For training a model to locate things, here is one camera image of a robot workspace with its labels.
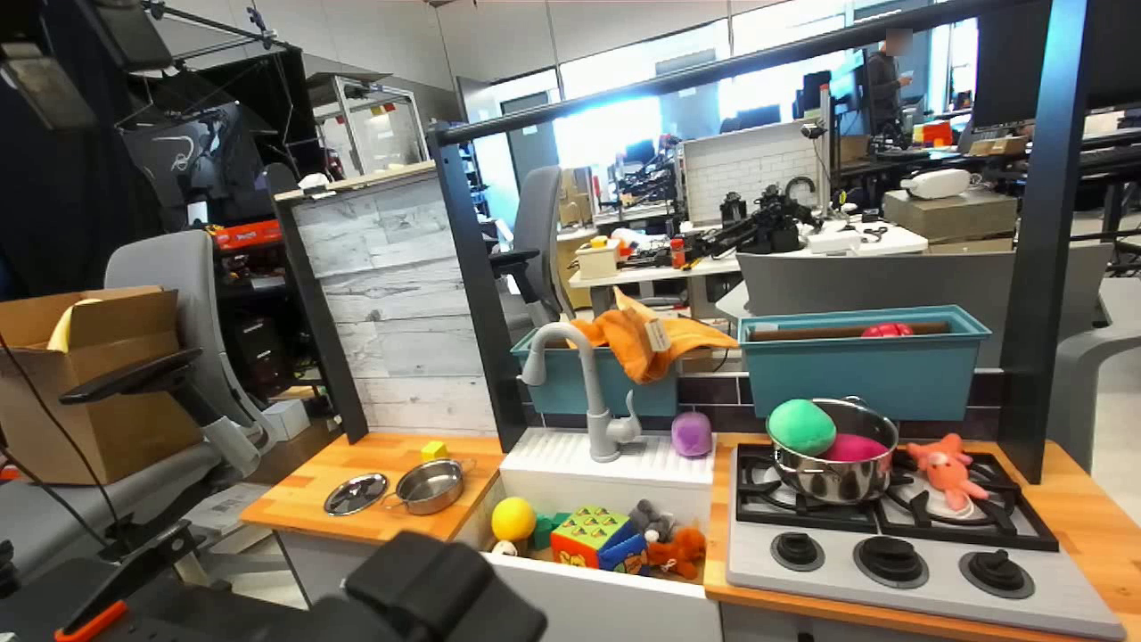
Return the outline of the white wood backsplash panel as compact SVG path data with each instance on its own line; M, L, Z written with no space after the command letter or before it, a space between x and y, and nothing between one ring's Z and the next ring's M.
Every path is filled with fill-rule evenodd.
M289 271L351 437L494 434L494 401L433 164L280 207Z

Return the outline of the small teal plastic bin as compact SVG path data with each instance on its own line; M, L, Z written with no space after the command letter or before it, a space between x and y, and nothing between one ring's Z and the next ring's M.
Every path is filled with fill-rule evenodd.
M640 384L623 376L616 355L608 346L591 351L597 380L609 412L634 411L640 416L674 416L679 412L679 377ZM583 355L578 344L547 346L547 380L531 384L531 408L539 412L584 412Z

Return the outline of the black metal frame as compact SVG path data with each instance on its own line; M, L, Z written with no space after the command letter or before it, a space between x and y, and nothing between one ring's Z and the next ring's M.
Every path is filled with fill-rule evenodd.
M1004 0L942 0L931 6L869 17L848 30L790 38L756 52L729 58L715 67L634 83L583 99L564 99L515 116L480 126L437 126L430 145L437 158L438 189L446 201L457 260L472 303L480 355L484 390L494 401L497 437L515 451L529 427L522 384L512 359L512 333L497 295L497 275L482 242L482 228L472 212L466 179L461 166L461 145L482 134L515 131L525 126L556 120L615 99L657 96L692 88L803 58L853 51L869 38L926 33L944 21L978 17L999 9ZM1092 0L1050 0L1045 62L1035 112L1035 152L1029 172L1029 221L1021 223L1021 247L1008 286L1008 319L1004 371L1008 377L999 445L1014 467L1039 486L1045 479L1045 445L1051 416L1051 377L1060 346L1060 309L1070 256L1074 189L1082 172L1086 134L1086 38Z

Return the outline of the orange plush toy in sink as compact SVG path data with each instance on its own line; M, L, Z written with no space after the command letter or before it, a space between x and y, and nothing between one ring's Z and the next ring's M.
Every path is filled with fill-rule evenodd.
M708 562L708 534L701 529L679 529L670 542L651 542L627 561L632 575L701 582Z

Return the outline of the small silver pot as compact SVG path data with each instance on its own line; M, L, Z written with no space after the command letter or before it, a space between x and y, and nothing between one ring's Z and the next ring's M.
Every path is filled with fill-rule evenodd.
M401 503L419 518L453 505L464 495L464 489L466 479L457 461L419 464L398 483Z

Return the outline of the grey toy faucet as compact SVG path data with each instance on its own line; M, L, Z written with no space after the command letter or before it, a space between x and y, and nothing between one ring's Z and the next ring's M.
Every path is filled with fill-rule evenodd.
M642 437L642 426L634 412L627 412L623 422L609 416L609 408L604 401L604 384L598 384L598 371L597 371L597 351L588 344L588 335L572 324L572 321L550 321L531 335L525 368L522 368L522 380L525 384L541 384L550 368L547 355L556 344L567 344L578 354L583 364L583 390L584 390L584 427L588 427L588 455L597 464L615 464L622 455L623 442L640 442Z

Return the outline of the yellow rubber duck toy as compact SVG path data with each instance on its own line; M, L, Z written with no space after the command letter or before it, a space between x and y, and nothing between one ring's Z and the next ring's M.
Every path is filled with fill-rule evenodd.
M446 455L451 455L446 442L425 442L425 445L422 445L422 461L425 461L425 464L438 464L438 461L446 461Z

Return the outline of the yellow ball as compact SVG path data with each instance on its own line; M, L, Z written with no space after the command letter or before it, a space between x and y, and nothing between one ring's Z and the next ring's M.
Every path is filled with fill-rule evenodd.
M525 542L537 534L537 505L522 495L507 495L494 505L494 534L499 542Z

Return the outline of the large teal plastic bin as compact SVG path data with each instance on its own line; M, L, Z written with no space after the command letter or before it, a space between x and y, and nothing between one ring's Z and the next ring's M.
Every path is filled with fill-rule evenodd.
M901 321L915 335L862 339L862 328L881 321ZM961 422L988 339L993 328L961 303L756 315L740 321L761 416L800 397L857 397L896 422Z

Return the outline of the red object in teal bin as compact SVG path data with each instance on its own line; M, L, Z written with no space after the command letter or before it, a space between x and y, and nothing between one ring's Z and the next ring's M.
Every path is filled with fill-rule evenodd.
M901 321L881 321L862 328L862 339L907 339L907 335L915 335L915 328Z

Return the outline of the orange plush lobster toy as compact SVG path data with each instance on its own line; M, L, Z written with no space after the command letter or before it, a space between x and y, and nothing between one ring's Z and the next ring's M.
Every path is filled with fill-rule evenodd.
M988 489L969 479L975 455L963 451L955 431L934 442L907 442L907 453L919 479L942 493L955 514L963 514L975 498L988 498Z

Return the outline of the orange cloth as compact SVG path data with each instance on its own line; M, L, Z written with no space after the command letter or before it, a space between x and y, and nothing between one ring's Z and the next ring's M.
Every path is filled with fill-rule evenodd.
M674 371L674 364L701 351L734 351L734 339L692 319L659 319L642 298L615 291L615 303L597 319L573 319L573 328L591 351L609 351L622 371L653 384Z

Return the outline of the green plush ball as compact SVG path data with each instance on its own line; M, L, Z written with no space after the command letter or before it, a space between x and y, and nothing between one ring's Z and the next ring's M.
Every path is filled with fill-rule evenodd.
M835 445L835 422L815 401L785 401L770 411L768 431L777 445L796 453L828 453Z

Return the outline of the white toy sink basin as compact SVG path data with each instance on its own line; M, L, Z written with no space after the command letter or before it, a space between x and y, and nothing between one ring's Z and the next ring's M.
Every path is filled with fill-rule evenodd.
M651 434L615 464L584 431L531 427L461 525L461 542L547 613L541 642L721 642L702 562L653 558L653 525L710 525L715 461L686 461Z

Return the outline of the cardboard box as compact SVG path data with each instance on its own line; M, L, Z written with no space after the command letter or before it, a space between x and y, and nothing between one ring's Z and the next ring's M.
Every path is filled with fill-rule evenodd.
M172 391L66 403L119 368L168 355L180 295L162 286L86 288L0 303L0 427L50 486L121 483L200 442Z

